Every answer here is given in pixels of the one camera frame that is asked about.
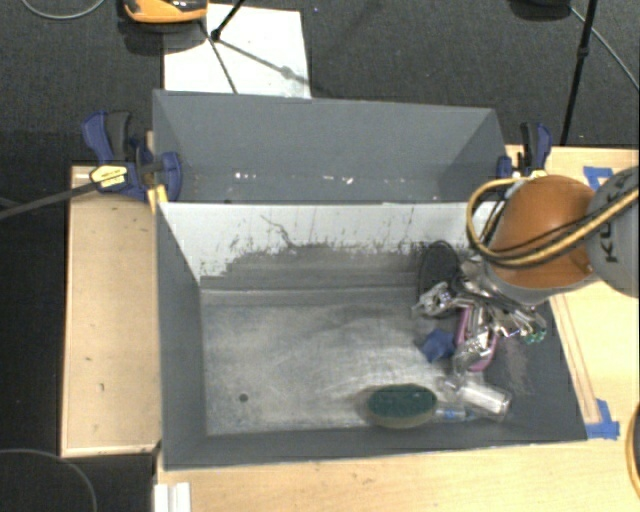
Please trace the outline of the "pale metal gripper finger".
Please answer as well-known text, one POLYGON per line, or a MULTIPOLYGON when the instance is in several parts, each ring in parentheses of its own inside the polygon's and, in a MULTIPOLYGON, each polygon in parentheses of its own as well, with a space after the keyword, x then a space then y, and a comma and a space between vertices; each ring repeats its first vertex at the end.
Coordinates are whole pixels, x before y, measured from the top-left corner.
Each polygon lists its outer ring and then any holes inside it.
POLYGON ((411 307, 411 317, 441 317, 449 310, 451 303, 452 295, 448 283, 439 282, 419 296, 411 307))
POLYGON ((495 355, 495 337, 487 332, 467 339, 464 335, 455 339, 455 352, 452 367, 455 373, 482 372, 493 361, 495 355))

